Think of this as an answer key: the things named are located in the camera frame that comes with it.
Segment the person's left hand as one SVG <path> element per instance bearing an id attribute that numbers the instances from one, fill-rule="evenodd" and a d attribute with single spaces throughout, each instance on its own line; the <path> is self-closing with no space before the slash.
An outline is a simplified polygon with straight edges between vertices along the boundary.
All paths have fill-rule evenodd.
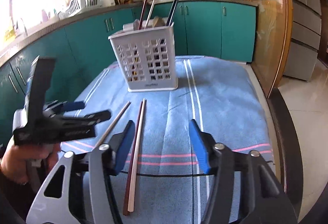
<path id="1" fill-rule="evenodd" d="M 45 160 L 47 173 L 49 173 L 58 162 L 58 153 L 60 151 L 60 143 L 54 144 L 53 150 L 49 150 L 45 145 L 16 146 L 13 138 L 11 138 L 5 154 L 1 158 L 1 172 L 17 184 L 28 183 L 30 179 L 27 174 L 27 161 Z"/>

